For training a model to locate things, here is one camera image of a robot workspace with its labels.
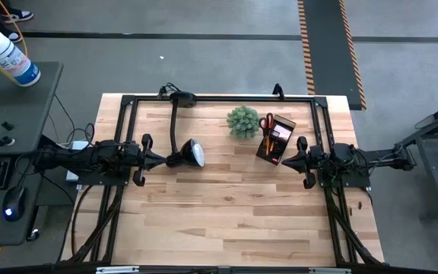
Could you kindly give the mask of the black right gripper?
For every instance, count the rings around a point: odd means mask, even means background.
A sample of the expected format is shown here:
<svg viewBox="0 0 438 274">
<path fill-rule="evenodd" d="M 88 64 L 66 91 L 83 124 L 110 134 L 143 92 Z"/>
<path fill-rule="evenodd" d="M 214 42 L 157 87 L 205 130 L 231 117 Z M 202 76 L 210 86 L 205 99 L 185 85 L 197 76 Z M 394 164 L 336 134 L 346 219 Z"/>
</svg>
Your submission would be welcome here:
<svg viewBox="0 0 438 274">
<path fill-rule="evenodd" d="M 307 140 L 305 136 L 300 136 L 297 139 L 298 152 L 282 161 L 284 166 L 287 166 L 300 174 L 305 174 L 303 186 L 305 189 L 312 189 L 316 185 L 316 176 L 313 170 L 318 170 L 324 159 L 324 151 L 321 145 L 312 145 L 307 151 Z"/>
</svg>

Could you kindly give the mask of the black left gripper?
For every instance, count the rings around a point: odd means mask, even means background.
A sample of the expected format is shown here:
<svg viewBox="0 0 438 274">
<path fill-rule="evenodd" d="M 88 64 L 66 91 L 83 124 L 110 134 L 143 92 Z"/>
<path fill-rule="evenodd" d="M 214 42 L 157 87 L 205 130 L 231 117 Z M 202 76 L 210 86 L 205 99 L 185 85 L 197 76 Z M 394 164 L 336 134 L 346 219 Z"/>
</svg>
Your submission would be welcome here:
<svg viewBox="0 0 438 274">
<path fill-rule="evenodd" d="M 150 134 L 147 133 L 143 135 L 141 144 L 142 148 L 138 148 L 136 159 L 133 162 L 133 166 L 136 167 L 136 170 L 133 172 L 132 182 L 136 186 L 145 185 L 145 171 L 149 171 L 150 169 L 167 162 L 166 157 L 160 156 L 151 151 L 153 140 Z"/>
</svg>

